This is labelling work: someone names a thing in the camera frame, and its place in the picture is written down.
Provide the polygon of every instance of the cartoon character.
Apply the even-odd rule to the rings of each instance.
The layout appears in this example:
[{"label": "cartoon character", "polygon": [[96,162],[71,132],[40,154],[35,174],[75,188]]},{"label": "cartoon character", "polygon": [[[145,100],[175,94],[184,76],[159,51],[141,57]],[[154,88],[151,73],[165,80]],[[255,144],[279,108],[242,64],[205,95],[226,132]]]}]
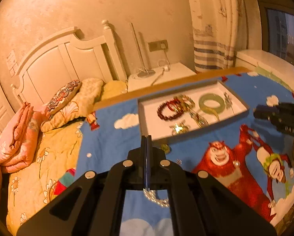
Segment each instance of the cartoon character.
[{"label": "cartoon character", "polygon": [[94,131],[100,128],[100,125],[97,123],[96,111],[88,114],[87,122],[90,124],[91,131]]},{"label": "cartoon character", "polygon": [[207,171],[269,222],[275,216],[270,215],[270,201],[245,163],[245,156],[250,153],[253,147],[249,130],[254,131],[245,124],[241,125],[239,144],[233,149],[225,145],[224,141],[209,143],[202,160],[193,172]]},{"label": "cartoon character", "polygon": [[283,161],[286,161],[288,167],[290,168],[290,178],[294,177],[294,169],[292,168],[288,155],[274,153],[271,147],[260,138],[256,131],[253,131],[253,136],[251,136],[251,138],[260,144],[260,146],[257,146],[255,142],[253,142],[253,147],[256,151],[258,161],[261,163],[264,168],[264,172],[267,174],[267,191],[272,200],[268,207],[273,208],[276,205],[272,191],[273,179],[276,180],[276,183],[281,182],[285,184],[287,196],[289,194],[289,188],[286,184],[285,167],[283,165]]}]

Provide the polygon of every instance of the jade bangle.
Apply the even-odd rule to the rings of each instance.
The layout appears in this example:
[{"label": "jade bangle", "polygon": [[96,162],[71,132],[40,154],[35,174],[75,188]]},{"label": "jade bangle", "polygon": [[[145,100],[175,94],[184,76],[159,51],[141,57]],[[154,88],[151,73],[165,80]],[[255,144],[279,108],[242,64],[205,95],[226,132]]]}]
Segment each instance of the jade bangle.
[{"label": "jade bangle", "polygon": [[[213,100],[213,101],[216,101],[219,103],[219,107],[209,107],[209,106],[206,106],[204,104],[205,101],[207,100]],[[213,110],[216,111],[216,113],[222,113],[224,110],[225,110],[225,102],[223,100],[223,98],[217,94],[214,94],[214,93],[207,93],[205,95],[202,95],[198,101],[198,105],[199,105],[199,108],[205,112],[205,113],[209,113],[209,114],[215,114]]]}]

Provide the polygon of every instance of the brooch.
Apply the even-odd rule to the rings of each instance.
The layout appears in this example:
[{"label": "brooch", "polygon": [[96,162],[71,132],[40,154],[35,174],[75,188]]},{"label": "brooch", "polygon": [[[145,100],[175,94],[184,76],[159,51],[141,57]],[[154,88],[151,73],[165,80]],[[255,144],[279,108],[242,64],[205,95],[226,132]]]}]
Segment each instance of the brooch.
[{"label": "brooch", "polygon": [[170,128],[172,128],[173,136],[189,131],[188,126],[186,126],[184,123],[185,123],[185,120],[181,121],[179,124],[176,123],[173,126],[170,126]]}]

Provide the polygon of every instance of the nightstand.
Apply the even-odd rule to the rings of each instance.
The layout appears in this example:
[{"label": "nightstand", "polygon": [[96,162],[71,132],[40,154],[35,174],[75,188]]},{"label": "nightstand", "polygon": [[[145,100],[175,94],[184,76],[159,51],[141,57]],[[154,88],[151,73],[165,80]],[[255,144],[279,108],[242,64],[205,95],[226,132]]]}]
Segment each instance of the nightstand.
[{"label": "nightstand", "polygon": [[[162,74],[162,68],[155,67],[152,69],[156,73],[148,78],[138,78],[137,74],[130,75],[128,77],[128,92],[149,87],[154,82],[154,80],[156,80],[157,77]],[[195,74],[195,72],[184,66],[182,63],[171,64],[170,70],[168,72],[165,71],[163,73],[163,76],[160,77],[153,85],[184,78]]]}]

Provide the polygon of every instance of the beige wall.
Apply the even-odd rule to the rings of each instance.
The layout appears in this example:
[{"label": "beige wall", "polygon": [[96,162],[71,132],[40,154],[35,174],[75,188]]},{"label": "beige wall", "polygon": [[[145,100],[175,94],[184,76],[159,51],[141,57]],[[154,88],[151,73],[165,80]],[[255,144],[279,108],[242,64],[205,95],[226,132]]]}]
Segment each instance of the beige wall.
[{"label": "beige wall", "polygon": [[262,49],[261,14],[257,0],[244,0],[246,9],[248,43],[250,50]]},{"label": "beige wall", "polygon": [[[40,40],[61,29],[77,26],[81,39],[102,35],[101,20],[114,26],[127,74],[140,67],[129,27],[134,24],[145,45],[168,40],[171,63],[182,62],[194,68],[192,21],[188,0],[2,0],[0,3],[0,83],[13,109],[19,105],[10,85],[5,58],[15,51],[17,61]],[[146,65],[156,66],[163,52],[145,52]]]}]

